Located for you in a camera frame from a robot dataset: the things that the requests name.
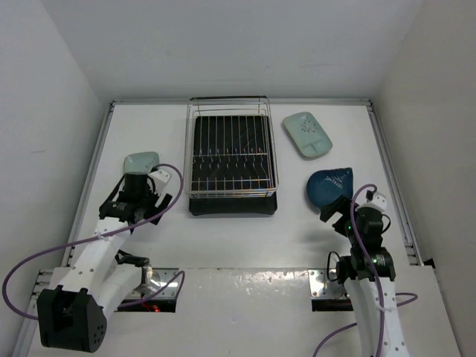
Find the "light green rectangular plate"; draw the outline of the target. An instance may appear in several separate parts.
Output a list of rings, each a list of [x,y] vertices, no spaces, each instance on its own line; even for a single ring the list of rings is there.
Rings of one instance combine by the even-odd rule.
[[[129,154],[123,162],[123,172],[129,173],[151,173],[160,164],[157,152],[137,152]]]

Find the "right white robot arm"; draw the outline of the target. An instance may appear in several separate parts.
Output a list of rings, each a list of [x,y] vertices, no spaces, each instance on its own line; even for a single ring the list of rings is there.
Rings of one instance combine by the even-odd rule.
[[[356,317],[363,356],[409,356],[396,300],[393,259],[383,246],[382,210],[357,207],[340,196],[321,210],[320,219],[341,217],[332,225],[349,239],[350,254],[338,258],[334,281],[345,288]]]

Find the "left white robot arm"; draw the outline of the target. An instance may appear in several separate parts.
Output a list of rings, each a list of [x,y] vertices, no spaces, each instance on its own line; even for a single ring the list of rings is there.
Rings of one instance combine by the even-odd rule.
[[[87,353],[99,349],[111,314],[147,279],[147,258],[115,258],[139,222],[158,222],[158,214],[172,198],[161,197],[169,180],[170,174],[163,170],[123,174],[99,208],[94,241],[55,288],[39,295],[39,334],[44,347]]]

